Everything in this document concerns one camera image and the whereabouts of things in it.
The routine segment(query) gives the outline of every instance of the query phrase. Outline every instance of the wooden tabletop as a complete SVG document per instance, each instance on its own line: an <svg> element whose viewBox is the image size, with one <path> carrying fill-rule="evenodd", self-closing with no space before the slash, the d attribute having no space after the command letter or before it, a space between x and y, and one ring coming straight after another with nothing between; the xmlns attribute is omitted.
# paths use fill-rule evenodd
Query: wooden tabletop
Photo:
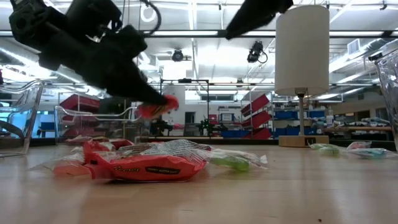
<svg viewBox="0 0 398 224"><path fill-rule="evenodd" d="M398 161L277 146L220 148L266 154L269 169L235 173L208 165L184 183L107 184L27 171L65 147L2 158L1 224L397 223Z"/></svg>

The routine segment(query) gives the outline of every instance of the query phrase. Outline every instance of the plastic wrapper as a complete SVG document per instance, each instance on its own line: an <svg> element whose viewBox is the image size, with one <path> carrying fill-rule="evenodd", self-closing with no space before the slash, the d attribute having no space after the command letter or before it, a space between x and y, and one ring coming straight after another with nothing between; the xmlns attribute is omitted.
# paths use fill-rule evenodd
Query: plastic wrapper
<svg viewBox="0 0 398 224"><path fill-rule="evenodd" d="M363 159L385 159L398 157L397 153L388 151L387 149L351 149L348 152Z"/></svg>
<svg viewBox="0 0 398 224"><path fill-rule="evenodd" d="M238 171L266 168L267 164L266 156L213 149L187 140L124 146L119 150L111 142L90 140L74 151L73 155L46 162L41 167L57 176L90 173L93 179L159 182L189 180L208 162Z"/></svg>
<svg viewBox="0 0 398 224"><path fill-rule="evenodd" d="M372 145L372 142L353 142L348 147L347 150L352 149L369 149Z"/></svg>
<svg viewBox="0 0 398 224"><path fill-rule="evenodd" d="M336 146L336 145L333 145L333 144L316 143L316 144L310 145L310 148L316 149L316 150L322 149L324 147L330 148L330 149L341 149L342 148L342 147L339 147L339 146Z"/></svg>
<svg viewBox="0 0 398 224"><path fill-rule="evenodd" d="M134 143L127 139L110 139L109 141L115 146L115 150L119 150L120 147L134 145Z"/></svg>
<svg viewBox="0 0 398 224"><path fill-rule="evenodd" d="M340 156L342 147L322 147L318 152L323 156Z"/></svg>
<svg viewBox="0 0 398 224"><path fill-rule="evenodd" d="M239 171L248 171L251 166L265 168L267 164L266 156L212 150L210 146L187 140L122 147L117 152L96 151L87 156L92 178L138 182L188 180L207 162Z"/></svg>
<svg viewBox="0 0 398 224"><path fill-rule="evenodd" d="M109 139L106 138L106 137L93 138L93 137L90 137L90 136L77 136L77 137L75 137L73 139L67 139L67 140L65 140L65 142L68 145L71 145L71 146L81 146L81 145L83 145L84 143L86 143L86 142L88 142L90 140L98 141L98 142L108 142L109 141Z"/></svg>
<svg viewBox="0 0 398 224"><path fill-rule="evenodd" d="M90 170L84 165L83 154L78 152L59 159L54 159L43 164L32 167L31 170L51 170L56 177L70 177L88 175Z"/></svg>

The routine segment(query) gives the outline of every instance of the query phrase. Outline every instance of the lamp shade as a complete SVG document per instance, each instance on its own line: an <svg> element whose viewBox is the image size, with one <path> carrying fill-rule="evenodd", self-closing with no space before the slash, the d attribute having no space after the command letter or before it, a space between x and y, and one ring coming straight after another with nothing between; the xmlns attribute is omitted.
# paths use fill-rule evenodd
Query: lamp shade
<svg viewBox="0 0 398 224"><path fill-rule="evenodd" d="M329 10L301 6L279 16L276 24L275 93L309 95L329 89Z"/></svg>

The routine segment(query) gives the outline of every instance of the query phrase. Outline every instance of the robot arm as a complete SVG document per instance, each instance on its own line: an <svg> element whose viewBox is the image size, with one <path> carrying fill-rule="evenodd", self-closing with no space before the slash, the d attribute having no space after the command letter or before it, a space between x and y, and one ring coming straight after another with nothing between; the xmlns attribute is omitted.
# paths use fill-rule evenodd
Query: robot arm
<svg viewBox="0 0 398 224"><path fill-rule="evenodd" d="M141 1L160 15L152 3ZM122 28L121 12L112 0L74 0L66 14L46 6L43 0L11 0L11 3L12 34L18 42L40 51L41 67L57 70L64 65L90 85L107 89L110 95L153 105L167 104L142 79L132 61L147 48L144 34L131 25ZM159 17L153 31L160 22Z"/></svg>

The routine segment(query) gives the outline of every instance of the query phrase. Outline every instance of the clear plastic bin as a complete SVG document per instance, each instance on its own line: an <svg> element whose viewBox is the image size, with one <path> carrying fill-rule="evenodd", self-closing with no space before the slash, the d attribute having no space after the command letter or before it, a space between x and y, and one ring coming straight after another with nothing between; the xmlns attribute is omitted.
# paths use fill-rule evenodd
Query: clear plastic bin
<svg viewBox="0 0 398 224"><path fill-rule="evenodd" d="M41 81L22 88L0 86L0 157L28 153L43 87Z"/></svg>
<svg viewBox="0 0 398 224"><path fill-rule="evenodd" d="M135 118L135 111L135 107L130 107L121 114L93 114L56 106L55 138L58 143L64 143L67 139L77 136L119 138L134 143L147 142L150 123Z"/></svg>
<svg viewBox="0 0 398 224"><path fill-rule="evenodd" d="M386 109L398 150L398 50L376 61L381 91L386 101Z"/></svg>

